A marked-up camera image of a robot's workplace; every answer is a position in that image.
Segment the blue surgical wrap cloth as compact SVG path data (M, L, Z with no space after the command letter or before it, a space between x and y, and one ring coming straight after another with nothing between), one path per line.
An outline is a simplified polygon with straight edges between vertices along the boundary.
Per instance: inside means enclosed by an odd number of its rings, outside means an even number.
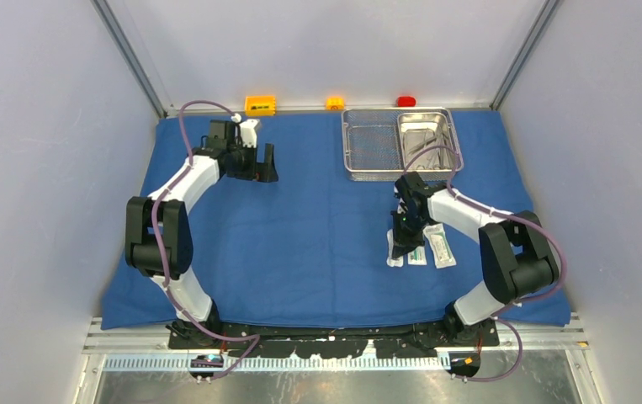
M500 113L451 115L466 161L459 192L497 209L534 210ZM189 214L192 269L221 320L273 327L366 327L429 322L482 280L480 250L445 226L457 264L386 264L397 206L391 182L355 182L343 164L339 113L261 119L259 143L274 144L279 181L224 176ZM177 119L161 120L142 186L147 196L184 163ZM102 329L167 323L162 290L125 263L103 294Z

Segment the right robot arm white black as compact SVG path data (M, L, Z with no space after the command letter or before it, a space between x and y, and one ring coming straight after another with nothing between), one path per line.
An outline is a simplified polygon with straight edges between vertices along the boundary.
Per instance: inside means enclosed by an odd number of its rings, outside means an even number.
M555 291L561 270L551 238L531 211L496 210L467 198L447 182L425 183L416 172L395 181L398 208L392 211L390 260L403 258L428 241L428 228L442 224L470 237L480 249L482 280L445 308L445 337L465 345L478 325L538 292Z

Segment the green white sterile packet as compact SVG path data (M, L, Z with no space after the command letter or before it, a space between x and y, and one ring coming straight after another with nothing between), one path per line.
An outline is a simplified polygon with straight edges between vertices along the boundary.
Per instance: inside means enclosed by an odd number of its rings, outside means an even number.
M427 265L427 255L424 246L419 246L406 255L407 263L414 266Z

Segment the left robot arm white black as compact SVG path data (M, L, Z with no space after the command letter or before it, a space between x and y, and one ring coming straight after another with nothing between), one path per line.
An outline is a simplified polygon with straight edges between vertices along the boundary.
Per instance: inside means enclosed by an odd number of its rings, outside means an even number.
M223 177L272 183L279 179L274 147L268 143L257 160L258 119L236 114L211 120L201 146L183 137L187 156L159 189L129 199L125 218L125 261L155 283L174 307L180 334L189 332L201 348L225 340L214 300L192 269L194 245L188 219L202 195Z

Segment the wire mesh steel tray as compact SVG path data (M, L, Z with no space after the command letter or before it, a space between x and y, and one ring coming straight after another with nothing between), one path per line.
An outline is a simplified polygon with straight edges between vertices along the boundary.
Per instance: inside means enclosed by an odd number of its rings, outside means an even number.
M414 112L451 113L444 108L348 109L342 112L344 167L353 181L394 182L403 172L397 118ZM464 166L461 154L461 170ZM425 181L442 181L451 173L418 172Z

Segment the white gauze roll packet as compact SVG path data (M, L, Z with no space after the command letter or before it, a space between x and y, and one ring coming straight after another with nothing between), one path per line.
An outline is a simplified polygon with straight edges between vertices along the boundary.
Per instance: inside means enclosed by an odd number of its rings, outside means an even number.
M388 230L386 233L386 238L388 242L388 255L386 259L386 263L389 267L395 267L395 268L401 268L404 266L404 257L400 256L398 258L394 257L394 237L393 237L393 231Z

